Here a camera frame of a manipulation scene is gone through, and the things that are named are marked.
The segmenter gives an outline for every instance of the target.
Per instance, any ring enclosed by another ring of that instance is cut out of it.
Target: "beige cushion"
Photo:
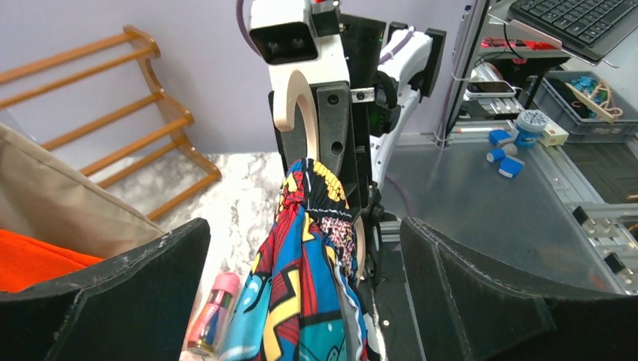
[[[0,228],[102,258],[164,234],[146,216],[2,124]]]

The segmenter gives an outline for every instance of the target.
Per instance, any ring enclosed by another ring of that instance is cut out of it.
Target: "plastic storage bin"
[[[582,76],[600,80],[591,71],[550,71],[545,77],[568,83]],[[570,134],[567,143],[626,142],[638,132],[638,111],[618,93],[614,92],[613,95],[615,106],[623,111],[613,124],[605,120],[579,117],[546,79],[542,80],[542,86],[538,89],[534,102],[541,111]]]

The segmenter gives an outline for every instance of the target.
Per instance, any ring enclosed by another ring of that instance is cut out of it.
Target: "screw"
[[[328,96],[328,104],[337,105],[339,103],[339,97],[336,94],[330,94]]]
[[[266,46],[272,53],[277,53],[279,51],[279,44],[275,43],[274,41],[269,41]]]
[[[294,38],[291,42],[290,45],[292,45],[295,49],[301,49],[304,46],[304,41],[301,40],[300,38]]]

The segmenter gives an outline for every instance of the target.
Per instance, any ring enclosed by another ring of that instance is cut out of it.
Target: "colorful fabric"
[[[219,361],[369,359],[353,222],[332,172],[312,159],[290,167]]]

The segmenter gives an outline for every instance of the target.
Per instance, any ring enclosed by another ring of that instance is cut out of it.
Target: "metal table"
[[[533,152],[515,179],[485,160],[485,140],[457,142],[446,150],[432,144],[397,147],[387,169],[419,217],[468,247],[526,272],[554,281],[609,292],[617,283],[582,227],[550,184]],[[407,208],[387,182],[386,209],[399,217]]]

